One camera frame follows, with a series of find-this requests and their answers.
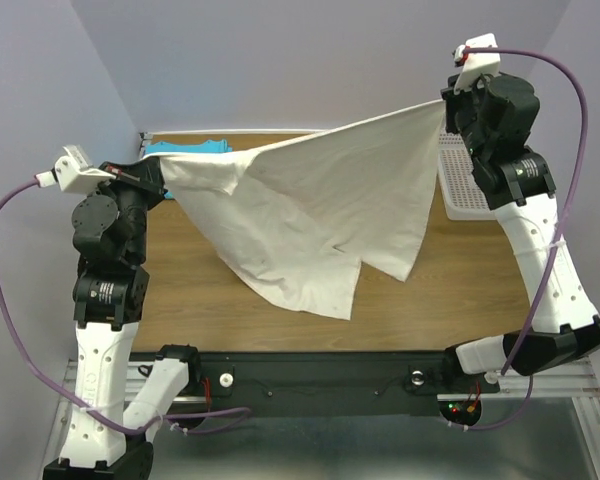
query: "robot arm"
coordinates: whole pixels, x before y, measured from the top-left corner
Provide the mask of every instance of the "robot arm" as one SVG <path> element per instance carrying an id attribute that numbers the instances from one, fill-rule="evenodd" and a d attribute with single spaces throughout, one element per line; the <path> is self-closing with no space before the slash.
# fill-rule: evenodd
<path id="1" fill-rule="evenodd" d="M 492 34 L 467 41 L 496 47 Z M 545 159 L 525 142 L 540 102 L 526 80 L 499 72 L 497 53 L 456 50 L 459 75 L 442 90 L 446 129 L 460 134 L 473 163 L 473 177 L 511 243 L 529 296 L 543 276 L 557 222 L 555 184 Z M 600 348 L 600 317 L 578 278 L 564 238 L 556 242 L 548 287 L 512 367 L 531 375 Z M 449 350 L 464 374 L 500 370 L 518 332 Z"/>
<path id="2" fill-rule="evenodd" d="M 129 354 L 149 281 L 142 268 L 147 212 L 163 199 L 164 182 L 157 158 L 98 169 L 77 147 L 65 147 L 65 153 L 39 181 L 88 195 L 72 215 L 73 245 L 80 253 L 73 290 L 79 354 L 75 393 L 123 428 L 111 428 L 74 405 L 60 458 L 45 468 L 43 478 L 147 478 L 160 425 L 142 434 L 137 430 L 165 415 L 178 393 L 197 385 L 201 374 L 197 349 L 165 346 L 146 384 L 124 408 Z"/>

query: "gray wall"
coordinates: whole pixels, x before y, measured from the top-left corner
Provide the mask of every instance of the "gray wall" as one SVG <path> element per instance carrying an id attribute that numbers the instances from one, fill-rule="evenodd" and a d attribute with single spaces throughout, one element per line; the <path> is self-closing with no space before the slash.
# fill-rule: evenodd
<path id="1" fill-rule="evenodd" d="M 600 310 L 600 0 L 573 0 L 545 53 L 572 68 L 589 102 L 585 165 L 566 236 L 583 285 Z M 544 106 L 531 145 L 550 162 L 564 199 L 579 134 L 577 100 L 568 81 L 550 66 L 537 64 L 530 80 Z M 593 361 L 600 379 L 600 352 Z"/>
<path id="2" fill-rule="evenodd" d="M 94 162 L 131 160 L 136 131 L 68 1 L 0 1 L 0 197 L 49 169 L 66 143 L 82 144 Z M 78 201 L 36 189 L 0 217 L 12 315 L 33 358 L 57 380 L 75 348 L 70 215 Z M 56 405 L 0 317 L 0 480 L 37 478 Z"/>
<path id="3" fill-rule="evenodd" d="M 72 3 L 131 118 L 156 131 L 322 128 L 432 100 L 462 41 L 542 50 L 569 1 Z"/>

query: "blue fabric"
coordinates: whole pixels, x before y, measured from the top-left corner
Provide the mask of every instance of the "blue fabric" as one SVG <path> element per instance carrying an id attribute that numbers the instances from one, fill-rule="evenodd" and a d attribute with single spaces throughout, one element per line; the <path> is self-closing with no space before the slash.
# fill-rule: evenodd
<path id="1" fill-rule="evenodd" d="M 152 153 L 226 153 L 232 148 L 226 140 L 207 140 L 200 145 L 176 145 L 175 143 L 158 142 L 153 145 L 147 145 L 144 149 L 145 155 Z M 173 199 L 171 192 L 167 192 L 164 198 Z"/>

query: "wooden tabletop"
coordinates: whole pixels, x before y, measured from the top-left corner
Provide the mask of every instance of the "wooden tabletop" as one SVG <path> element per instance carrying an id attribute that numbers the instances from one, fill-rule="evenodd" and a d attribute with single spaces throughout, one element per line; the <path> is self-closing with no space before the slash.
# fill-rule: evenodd
<path id="1" fill-rule="evenodd" d="M 226 138 L 234 150 L 284 135 Z M 436 190 L 427 233 L 406 282 L 364 265 L 351 321 L 274 307 L 215 254 L 175 201 L 149 214 L 151 274 L 135 351 L 191 344 L 205 351 L 434 350 L 517 330 L 528 301 L 509 243 L 493 222 L 452 222 Z"/>

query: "crumpled cloth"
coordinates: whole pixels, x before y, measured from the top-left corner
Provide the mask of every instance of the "crumpled cloth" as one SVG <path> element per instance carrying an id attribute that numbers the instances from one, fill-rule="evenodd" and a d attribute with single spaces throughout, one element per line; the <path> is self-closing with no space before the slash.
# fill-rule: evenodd
<path id="1" fill-rule="evenodd" d="M 151 155 L 244 283 L 279 307 L 350 319 L 361 262 L 400 281 L 411 271 L 443 114 L 434 101 L 245 151 Z"/>

